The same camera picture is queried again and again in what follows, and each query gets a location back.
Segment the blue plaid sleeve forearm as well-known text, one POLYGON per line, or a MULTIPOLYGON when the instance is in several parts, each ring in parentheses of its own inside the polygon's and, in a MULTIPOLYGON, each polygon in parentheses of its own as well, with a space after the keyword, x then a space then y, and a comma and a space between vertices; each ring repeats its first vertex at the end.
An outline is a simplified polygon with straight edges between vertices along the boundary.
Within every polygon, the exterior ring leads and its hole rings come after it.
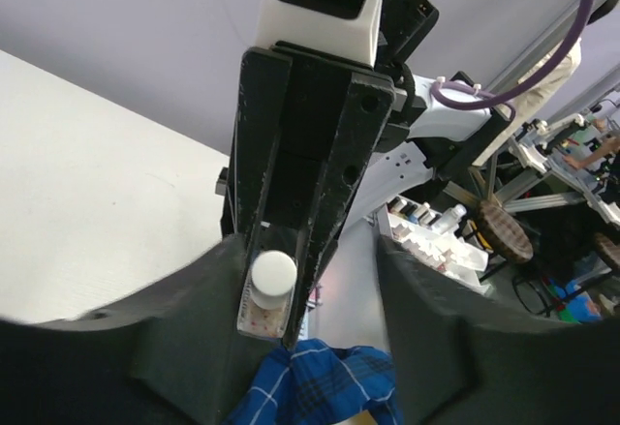
POLYGON ((277 348, 262 362, 226 424, 336 424, 367 412, 402 424, 392 357, 367 346, 333 348, 319 339, 277 348))

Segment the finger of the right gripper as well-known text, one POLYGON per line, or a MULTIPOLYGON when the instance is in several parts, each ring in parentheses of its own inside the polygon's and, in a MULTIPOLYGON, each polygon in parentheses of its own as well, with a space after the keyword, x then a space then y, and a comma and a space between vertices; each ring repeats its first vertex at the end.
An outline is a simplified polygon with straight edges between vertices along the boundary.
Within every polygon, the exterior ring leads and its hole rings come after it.
POLYGON ((344 225, 377 140, 387 123, 394 100, 390 77, 353 74, 346 91, 338 125, 326 161, 319 170, 308 217, 297 243, 300 281, 296 284, 283 346, 292 349, 297 340, 305 303, 323 257, 344 225))
POLYGON ((247 50, 241 61, 228 199, 246 265, 261 233, 291 66, 290 58, 258 47, 247 50))

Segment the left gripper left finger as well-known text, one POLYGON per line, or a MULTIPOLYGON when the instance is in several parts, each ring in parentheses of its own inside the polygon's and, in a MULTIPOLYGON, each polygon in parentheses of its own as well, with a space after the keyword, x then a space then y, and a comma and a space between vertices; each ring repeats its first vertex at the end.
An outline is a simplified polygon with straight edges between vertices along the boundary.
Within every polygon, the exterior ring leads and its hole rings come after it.
POLYGON ((168 277, 75 320, 1 323, 5 424, 218 424, 257 343, 236 317, 244 246, 230 236, 168 277))

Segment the white nail polish cap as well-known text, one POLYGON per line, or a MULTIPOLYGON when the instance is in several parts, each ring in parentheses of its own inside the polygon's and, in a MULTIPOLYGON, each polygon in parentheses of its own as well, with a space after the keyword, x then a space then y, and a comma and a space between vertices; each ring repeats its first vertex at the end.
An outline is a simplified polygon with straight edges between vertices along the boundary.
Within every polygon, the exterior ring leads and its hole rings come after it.
POLYGON ((261 252, 250 267, 251 298, 262 309, 281 307, 295 287, 297 268, 286 253, 261 252))

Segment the nail polish bottle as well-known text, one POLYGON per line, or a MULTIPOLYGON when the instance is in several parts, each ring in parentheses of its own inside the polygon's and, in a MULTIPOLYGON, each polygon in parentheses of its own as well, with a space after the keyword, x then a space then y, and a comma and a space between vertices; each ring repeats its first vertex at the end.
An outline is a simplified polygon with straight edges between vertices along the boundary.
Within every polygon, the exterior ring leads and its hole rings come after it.
POLYGON ((255 338, 282 339, 290 318, 293 292, 276 297, 273 308, 264 308, 258 302, 264 297, 247 277, 241 293, 236 329, 239 333, 255 338))

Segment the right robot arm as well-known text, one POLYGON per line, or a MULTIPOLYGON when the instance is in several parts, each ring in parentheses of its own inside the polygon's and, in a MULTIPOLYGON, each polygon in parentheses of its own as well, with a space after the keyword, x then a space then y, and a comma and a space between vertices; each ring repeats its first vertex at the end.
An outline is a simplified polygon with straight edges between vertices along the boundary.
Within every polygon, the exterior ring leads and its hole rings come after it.
POLYGON ((408 68, 438 17, 428 0, 262 0, 221 219, 245 241, 241 334, 294 346, 341 233, 507 126, 480 90, 408 68))

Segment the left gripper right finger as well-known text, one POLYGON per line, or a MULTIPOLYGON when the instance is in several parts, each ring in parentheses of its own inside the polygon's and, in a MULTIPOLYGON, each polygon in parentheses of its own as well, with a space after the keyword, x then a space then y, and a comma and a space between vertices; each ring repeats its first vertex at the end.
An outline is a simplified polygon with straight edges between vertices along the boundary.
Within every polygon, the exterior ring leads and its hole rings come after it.
POLYGON ((536 318, 376 241, 396 398, 408 424, 615 424, 619 322, 536 318))

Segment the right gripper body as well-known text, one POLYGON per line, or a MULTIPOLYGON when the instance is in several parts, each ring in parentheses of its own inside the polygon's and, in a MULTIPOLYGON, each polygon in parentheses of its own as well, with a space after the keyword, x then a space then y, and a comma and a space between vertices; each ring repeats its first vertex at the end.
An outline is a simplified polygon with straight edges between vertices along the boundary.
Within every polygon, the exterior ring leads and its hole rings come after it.
POLYGON ((269 186, 268 219, 301 230, 319 170, 330 151, 351 75, 376 72, 342 58, 278 43, 273 51, 292 61, 281 137, 269 186))

